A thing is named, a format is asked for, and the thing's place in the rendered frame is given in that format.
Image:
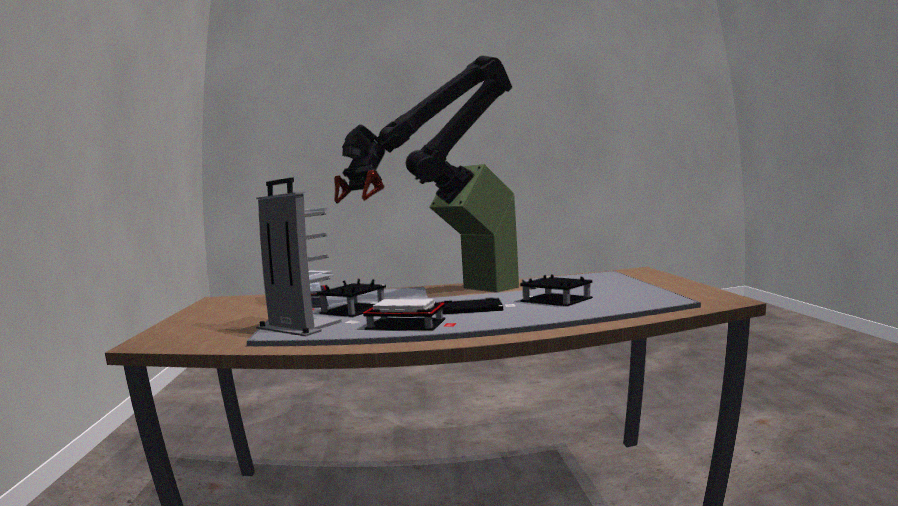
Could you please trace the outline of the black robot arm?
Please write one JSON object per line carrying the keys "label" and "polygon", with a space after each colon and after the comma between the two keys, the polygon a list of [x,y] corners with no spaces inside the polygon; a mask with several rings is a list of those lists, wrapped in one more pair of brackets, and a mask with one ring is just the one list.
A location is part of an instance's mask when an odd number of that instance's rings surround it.
{"label": "black robot arm", "polygon": [[379,164],[383,158],[385,150],[390,153],[400,147],[424,123],[480,82],[483,82],[481,87],[442,130],[421,150],[411,152],[406,159],[406,167],[416,176],[415,179],[420,179],[421,184],[434,181],[442,190],[439,189],[436,195],[450,204],[474,174],[463,166],[456,168],[448,163],[446,161],[448,153],[485,110],[500,95],[512,88],[505,68],[498,58],[479,56],[460,74],[386,125],[378,137],[365,126],[358,125],[349,132],[342,146],[342,156],[353,159],[348,168],[371,164],[375,168],[377,162]]}

